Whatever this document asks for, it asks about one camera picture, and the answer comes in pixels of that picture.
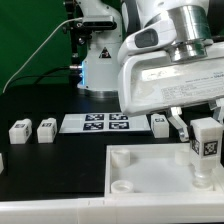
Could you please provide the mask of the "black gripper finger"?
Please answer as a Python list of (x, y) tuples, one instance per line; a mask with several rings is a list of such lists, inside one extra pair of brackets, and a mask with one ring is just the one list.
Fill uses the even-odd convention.
[(189, 140), (189, 133), (187, 124), (181, 118), (182, 109), (180, 107), (171, 107), (167, 110), (166, 114), (168, 121), (177, 129), (180, 140), (187, 142)]
[(224, 124), (224, 98), (210, 101), (209, 108), (213, 112), (213, 118), (220, 124)]

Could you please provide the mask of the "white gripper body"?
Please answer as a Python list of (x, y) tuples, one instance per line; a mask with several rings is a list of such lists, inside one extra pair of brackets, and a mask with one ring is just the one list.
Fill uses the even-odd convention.
[(224, 97), (224, 42), (207, 56), (172, 63), (165, 51), (130, 57), (118, 76), (121, 111), (138, 116), (175, 106), (193, 106)]

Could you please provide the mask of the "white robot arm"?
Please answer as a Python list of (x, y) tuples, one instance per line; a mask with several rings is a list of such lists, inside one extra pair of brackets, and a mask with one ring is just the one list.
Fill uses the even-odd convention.
[(224, 0), (78, 0), (80, 27), (92, 33), (78, 88), (115, 95), (130, 116), (165, 111), (183, 141), (181, 109), (208, 103), (224, 119), (224, 41), (216, 42), (208, 14)]

